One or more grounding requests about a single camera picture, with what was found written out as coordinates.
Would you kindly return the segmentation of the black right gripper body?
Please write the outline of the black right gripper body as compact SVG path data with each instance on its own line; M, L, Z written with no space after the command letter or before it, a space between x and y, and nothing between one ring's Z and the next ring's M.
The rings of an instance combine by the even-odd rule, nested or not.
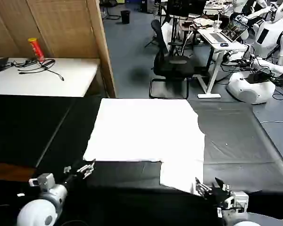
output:
M222 209L227 209L228 204L225 202L226 199L230 197L229 191L224 191L220 187L213 187L209 191L208 194L206 194L206 199L215 207L220 207Z

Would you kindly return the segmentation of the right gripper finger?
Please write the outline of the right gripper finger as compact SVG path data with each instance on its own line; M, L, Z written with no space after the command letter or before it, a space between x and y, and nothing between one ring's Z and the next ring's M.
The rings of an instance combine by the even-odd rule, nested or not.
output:
M195 178L195 182L196 182L195 189L200 196L205 197L206 195L212 194L212 189L206 186L205 184L201 183L197 177Z
M226 184L223 180L219 178L215 178L215 181L217 182L218 186L223 190L223 191L230 191L231 186Z

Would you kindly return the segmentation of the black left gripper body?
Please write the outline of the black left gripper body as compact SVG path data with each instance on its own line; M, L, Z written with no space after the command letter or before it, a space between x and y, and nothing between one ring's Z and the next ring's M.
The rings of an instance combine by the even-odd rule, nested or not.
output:
M61 185L63 185L68 192L80 188L84 185L84 174L76 173L76 174L68 174L62 180Z

